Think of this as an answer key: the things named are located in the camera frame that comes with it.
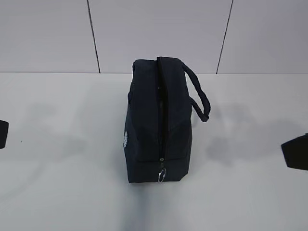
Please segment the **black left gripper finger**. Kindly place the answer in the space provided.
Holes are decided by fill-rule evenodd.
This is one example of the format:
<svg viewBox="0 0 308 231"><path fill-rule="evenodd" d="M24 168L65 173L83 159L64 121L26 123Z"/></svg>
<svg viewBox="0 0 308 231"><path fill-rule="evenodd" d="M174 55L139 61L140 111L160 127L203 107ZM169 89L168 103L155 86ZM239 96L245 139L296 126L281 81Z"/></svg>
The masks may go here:
<svg viewBox="0 0 308 231"><path fill-rule="evenodd" d="M8 136L9 123L0 120L0 149L5 148Z"/></svg>

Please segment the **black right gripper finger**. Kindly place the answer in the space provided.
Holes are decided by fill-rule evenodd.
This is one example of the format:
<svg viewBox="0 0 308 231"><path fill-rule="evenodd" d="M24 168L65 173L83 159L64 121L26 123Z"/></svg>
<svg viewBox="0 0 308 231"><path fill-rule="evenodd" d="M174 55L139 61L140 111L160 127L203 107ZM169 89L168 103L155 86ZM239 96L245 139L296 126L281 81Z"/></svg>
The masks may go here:
<svg viewBox="0 0 308 231"><path fill-rule="evenodd" d="M299 136L281 145L289 168L308 170L308 134Z"/></svg>

